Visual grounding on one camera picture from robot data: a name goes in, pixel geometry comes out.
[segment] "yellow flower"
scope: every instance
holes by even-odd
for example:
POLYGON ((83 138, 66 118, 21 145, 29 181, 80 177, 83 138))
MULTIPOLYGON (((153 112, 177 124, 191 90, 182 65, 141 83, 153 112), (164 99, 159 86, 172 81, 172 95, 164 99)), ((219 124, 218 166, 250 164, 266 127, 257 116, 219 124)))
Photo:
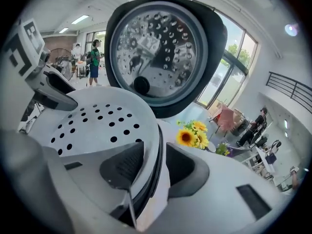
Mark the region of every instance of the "yellow flower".
POLYGON ((209 144, 209 141, 207 140, 207 136, 206 134, 201 131, 198 130, 197 132, 197 147, 200 149, 205 149, 209 144))
POLYGON ((183 128, 176 135, 178 144, 193 147, 196 142, 196 136, 193 131, 183 128))
POLYGON ((200 122, 200 121, 194 121, 193 125, 192 125, 192 128, 195 131, 198 131, 198 130, 207 131, 206 125, 204 123, 200 122))

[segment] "bag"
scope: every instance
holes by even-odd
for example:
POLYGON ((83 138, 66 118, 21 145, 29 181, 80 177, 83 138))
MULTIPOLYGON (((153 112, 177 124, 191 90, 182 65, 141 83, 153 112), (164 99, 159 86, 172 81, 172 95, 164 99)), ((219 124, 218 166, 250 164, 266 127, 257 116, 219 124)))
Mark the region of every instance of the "bag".
POLYGON ((87 63, 87 65, 91 64, 91 52, 88 52, 88 54, 87 54, 86 63, 87 63))

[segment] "person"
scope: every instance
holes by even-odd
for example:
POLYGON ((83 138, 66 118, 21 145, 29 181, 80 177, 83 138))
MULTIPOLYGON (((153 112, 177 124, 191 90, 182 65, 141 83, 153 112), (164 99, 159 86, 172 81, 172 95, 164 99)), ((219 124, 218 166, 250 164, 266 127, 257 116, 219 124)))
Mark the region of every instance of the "person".
POLYGON ((236 143, 238 147, 243 146, 246 141, 250 143, 252 138, 254 137, 254 134, 260 131, 259 128, 261 128, 263 124, 266 122, 267 120, 266 114, 268 112, 267 108, 264 107, 260 111, 261 114, 258 116, 258 118, 255 121, 251 122, 251 127, 246 131, 243 137, 236 143))
POLYGON ((74 56, 75 62, 80 60, 81 48, 80 48, 80 44, 79 43, 77 43, 76 46, 73 48, 72 55, 74 56))
POLYGON ((92 87, 93 80, 96 82, 97 86, 101 86, 101 84, 98 83, 98 66, 99 66, 99 51, 98 47, 100 46, 100 41, 95 39, 92 42, 93 49, 91 50, 91 63, 90 63, 90 79, 89 84, 90 87, 92 87))

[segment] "ceiling light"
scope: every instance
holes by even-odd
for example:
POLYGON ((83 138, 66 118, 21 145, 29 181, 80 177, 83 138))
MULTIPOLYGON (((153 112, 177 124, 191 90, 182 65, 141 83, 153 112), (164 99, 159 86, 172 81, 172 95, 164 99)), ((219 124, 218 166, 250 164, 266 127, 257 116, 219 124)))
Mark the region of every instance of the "ceiling light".
POLYGON ((285 31, 291 37, 295 37, 298 34, 298 23, 295 24, 287 24, 285 26, 285 31))
POLYGON ((68 28, 63 28, 60 33, 64 33, 66 30, 68 30, 68 28))
POLYGON ((76 19, 75 21, 73 21, 72 24, 77 24, 77 23, 79 23, 80 21, 82 21, 82 20, 84 20, 84 19, 86 19, 86 18, 88 18, 88 17, 89 17, 89 16, 83 15, 83 16, 79 17, 78 19, 76 19))

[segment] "staircase railing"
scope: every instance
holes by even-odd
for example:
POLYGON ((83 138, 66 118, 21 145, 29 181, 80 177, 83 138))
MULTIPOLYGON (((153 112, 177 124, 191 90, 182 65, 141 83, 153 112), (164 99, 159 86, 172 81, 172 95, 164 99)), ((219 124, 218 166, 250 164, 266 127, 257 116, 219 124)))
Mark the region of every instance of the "staircase railing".
POLYGON ((267 86, 287 95, 312 114, 312 88, 289 77, 274 72, 269 73, 267 86))

